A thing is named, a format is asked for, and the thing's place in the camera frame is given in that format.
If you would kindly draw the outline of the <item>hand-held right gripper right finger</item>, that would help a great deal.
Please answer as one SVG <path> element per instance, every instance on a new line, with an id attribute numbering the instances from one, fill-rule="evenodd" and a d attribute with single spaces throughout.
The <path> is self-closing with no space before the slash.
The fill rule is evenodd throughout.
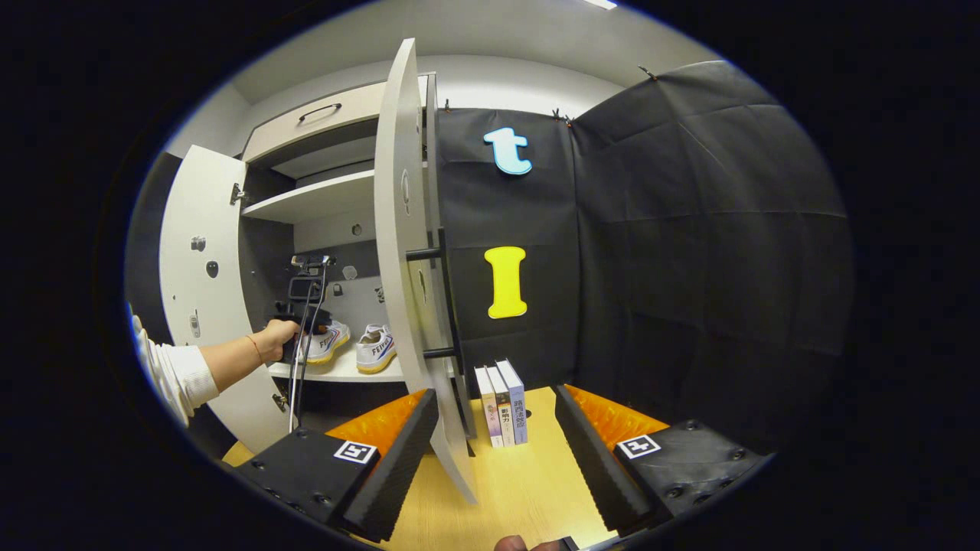
<path id="1" fill-rule="evenodd" d="M 766 456 L 697 419 L 668 425 L 573 385 L 553 390 L 575 463 L 619 536 L 699 513 L 766 466 Z"/>

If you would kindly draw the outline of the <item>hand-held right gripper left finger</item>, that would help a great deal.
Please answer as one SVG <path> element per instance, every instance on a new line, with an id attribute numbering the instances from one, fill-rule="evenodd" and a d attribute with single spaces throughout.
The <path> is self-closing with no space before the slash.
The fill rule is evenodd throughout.
<path id="1" fill-rule="evenodd" d="M 435 390 L 420 390 L 329 432 L 295 429 L 234 473 L 311 522 L 389 540 L 438 418 Z"/>

